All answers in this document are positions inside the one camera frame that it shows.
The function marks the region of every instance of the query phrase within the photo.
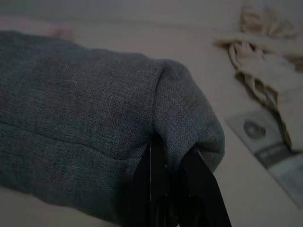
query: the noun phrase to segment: gray woven fabric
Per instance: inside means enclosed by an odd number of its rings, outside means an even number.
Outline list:
[[[181,64],[0,32],[0,184],[123,224],[154,131],[172,173],[195,143],[212,150],[211,170],[223,157],[222,128]]]

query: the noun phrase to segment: gray fabric pillow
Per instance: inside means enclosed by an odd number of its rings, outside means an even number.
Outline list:
[[[223,157],[222,128],[181,64],[0,32],[0,184],[122,225],[154,132],[172,174],[194,144],[212,171]]]

